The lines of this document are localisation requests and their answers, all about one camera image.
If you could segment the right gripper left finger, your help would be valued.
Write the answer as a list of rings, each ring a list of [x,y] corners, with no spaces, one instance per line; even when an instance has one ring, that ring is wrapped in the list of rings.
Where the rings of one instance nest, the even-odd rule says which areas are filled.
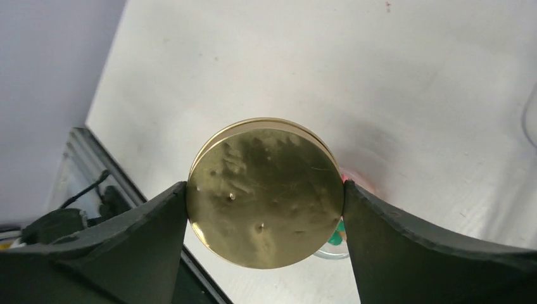
[[[186,183],[50,244],[1,252],[2,303],[170,303],[187,224]]]

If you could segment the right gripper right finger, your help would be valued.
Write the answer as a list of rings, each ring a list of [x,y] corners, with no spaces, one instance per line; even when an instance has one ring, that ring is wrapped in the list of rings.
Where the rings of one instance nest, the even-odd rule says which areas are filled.
[[[434,225],[344,184],[343,220],[362,303],[535,303],[536,251]]]

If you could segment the clear plastic jar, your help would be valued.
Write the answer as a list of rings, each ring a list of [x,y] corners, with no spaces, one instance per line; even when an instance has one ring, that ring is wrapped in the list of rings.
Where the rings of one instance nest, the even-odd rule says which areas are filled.
[[[343,217],[340,218],[331,237],[313,255],[326,260],[343,260],[350,256]]]

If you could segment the clear plastic scoop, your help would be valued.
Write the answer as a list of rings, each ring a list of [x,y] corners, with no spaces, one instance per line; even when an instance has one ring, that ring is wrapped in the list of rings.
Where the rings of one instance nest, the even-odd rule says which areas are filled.
[[[536,84],[523,107],[521,128],[528,142],[536,149]]]

